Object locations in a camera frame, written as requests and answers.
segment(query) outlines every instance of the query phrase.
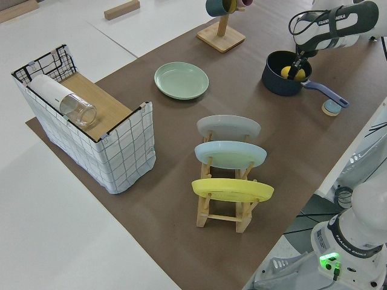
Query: plate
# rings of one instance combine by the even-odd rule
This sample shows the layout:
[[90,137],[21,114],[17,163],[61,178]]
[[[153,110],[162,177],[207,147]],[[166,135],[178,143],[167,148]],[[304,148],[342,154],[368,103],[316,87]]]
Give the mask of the plate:
[[186,62],[171,62],[159,67],[155,83],[161,92],[178,100],[197,98],[209,85],[206,73]]
[[211,140],[247,141],[255,140],[261,125],[249,118],[235,115],[213,115],[200,119],[197,122],[199,133],[204,137],[211,134]]
[[195,155],[198,160],[223,169],[246,169],[253,162],[253,167],[261,165],[267,156],[264,149],[257,145],[239,141],[211,141],[197,145]]
[[204,198],[211,193],[211,199],[217,201],[255,202],[271,198],[274,188],[270,185],[229,178],[204,178],[192,181],[193,191]]

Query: green light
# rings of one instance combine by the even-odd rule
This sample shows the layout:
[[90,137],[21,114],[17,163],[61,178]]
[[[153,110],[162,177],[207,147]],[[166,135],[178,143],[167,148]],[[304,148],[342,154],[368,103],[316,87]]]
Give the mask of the green light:
[[323,268],[326,268],[326,265],[329,261],[332,262],[337,260],[338,258],[339,258],[338,253],[330,253],[320,257],[320,264]]

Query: green plate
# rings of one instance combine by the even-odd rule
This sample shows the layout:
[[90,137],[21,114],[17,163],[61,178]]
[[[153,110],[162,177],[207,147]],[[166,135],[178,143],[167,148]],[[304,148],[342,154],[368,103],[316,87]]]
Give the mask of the green plate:
[[199,97],[208,88],[208,76],[195,65],[186,62],[167,63],[156,71],[155,83],[171,98],[190,100]]

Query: dish rack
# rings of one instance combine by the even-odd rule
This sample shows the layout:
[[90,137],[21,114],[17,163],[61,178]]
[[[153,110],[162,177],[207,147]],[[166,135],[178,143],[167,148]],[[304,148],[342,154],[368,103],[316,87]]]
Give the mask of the dish rack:
[[124,192],[155,164],[152,103],[142,103],[134,111],[128,109],[122,120],[92,138],[28,87],[39,74],[61,82],[76,73],[69,48],[61,45],[12,72],[12,76],[50,141],[110,194]]

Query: grid pattern fabric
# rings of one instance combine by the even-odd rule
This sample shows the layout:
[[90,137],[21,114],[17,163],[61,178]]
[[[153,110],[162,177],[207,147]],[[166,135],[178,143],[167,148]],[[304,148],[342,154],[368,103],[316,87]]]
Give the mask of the grid pattern fabric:
[[[47,62],[45,67],[55,63]],[[51,67],[50,71],[62,77],[63,74],[70,73],[72,68]],[[28,82],[28,74],[24,74],[27,78],[22,80],[18,78],[19,72],[25,72],[25,67],[13,76],[51,142],[66,152],[109,193],[124,192],[153,168],[156,154],[151,102],[141,104],[126,120],[95,142],[29,90],[25,84]]]

